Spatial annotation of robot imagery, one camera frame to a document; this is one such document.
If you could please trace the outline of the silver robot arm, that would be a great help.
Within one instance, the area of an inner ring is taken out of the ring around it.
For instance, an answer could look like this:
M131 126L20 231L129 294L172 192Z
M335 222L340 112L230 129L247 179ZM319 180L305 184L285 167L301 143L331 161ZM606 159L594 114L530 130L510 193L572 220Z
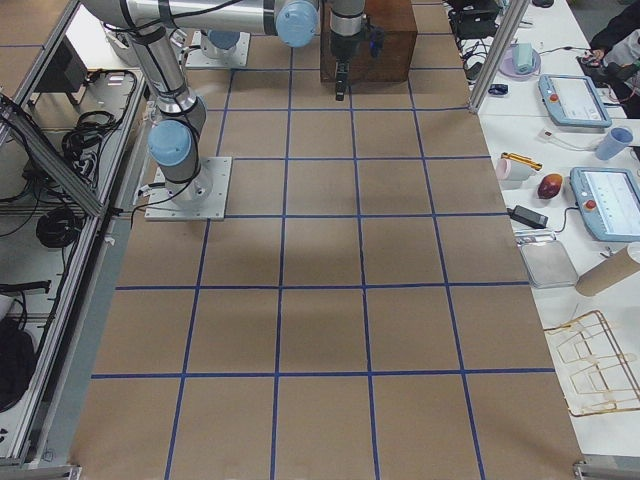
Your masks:
M171 46L171 28L214 33L258 33L292 48L307 45L319 22L317 1L86 1L84 7L123 34L156 97L161 120L148 137L171 201L201 204L213 187L198 144L206 121L204 102L189 86Z
M206 38L213 49L229 51L236 47L240 40L240 33L237 31L208 30Z

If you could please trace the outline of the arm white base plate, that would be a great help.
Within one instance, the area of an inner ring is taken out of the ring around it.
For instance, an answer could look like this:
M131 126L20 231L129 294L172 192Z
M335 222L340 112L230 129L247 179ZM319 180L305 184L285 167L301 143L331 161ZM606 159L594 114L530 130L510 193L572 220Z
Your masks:
M213 49L207 41L208 30L196 30L184 57L184 66L192 70L242 69L248 61L251 35L240 33L240 40L233 50Z
M231 157L202 157L200 172L182 191L182 186L167 183L159 167L154 181L163 186L150 191L150 207L145 209L148 221L223 221L232 172Z

